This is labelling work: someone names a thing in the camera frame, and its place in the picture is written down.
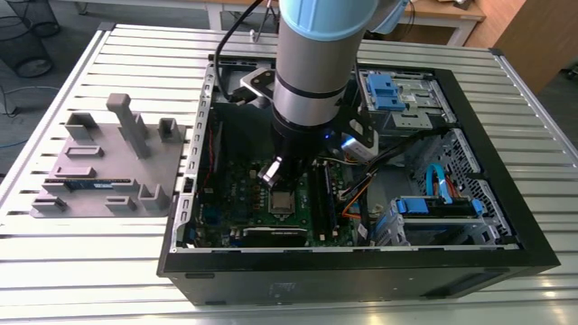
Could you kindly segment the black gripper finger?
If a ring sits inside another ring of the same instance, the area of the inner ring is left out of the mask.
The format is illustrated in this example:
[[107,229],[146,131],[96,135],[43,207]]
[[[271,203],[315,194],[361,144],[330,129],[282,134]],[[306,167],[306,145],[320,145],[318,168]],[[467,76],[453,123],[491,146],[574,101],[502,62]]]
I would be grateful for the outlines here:
[[272,176],[272,190],[294,192],[310,164],[310,161],[275,161],[274,167],[276,170]]
[[268,188],[282,188],[283,187],[283,159],[274,158],[272,161],[264,165],[264,167],[258,172],[258,177],[262,183]]

